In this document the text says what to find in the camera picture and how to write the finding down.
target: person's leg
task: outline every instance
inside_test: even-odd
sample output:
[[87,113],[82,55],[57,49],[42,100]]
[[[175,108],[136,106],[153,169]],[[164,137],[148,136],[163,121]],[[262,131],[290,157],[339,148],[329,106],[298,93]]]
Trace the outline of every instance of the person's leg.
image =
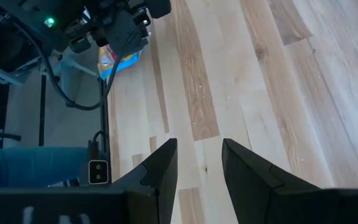
[[78,176],[85,147],[0,149],[0,187],[46,187]]

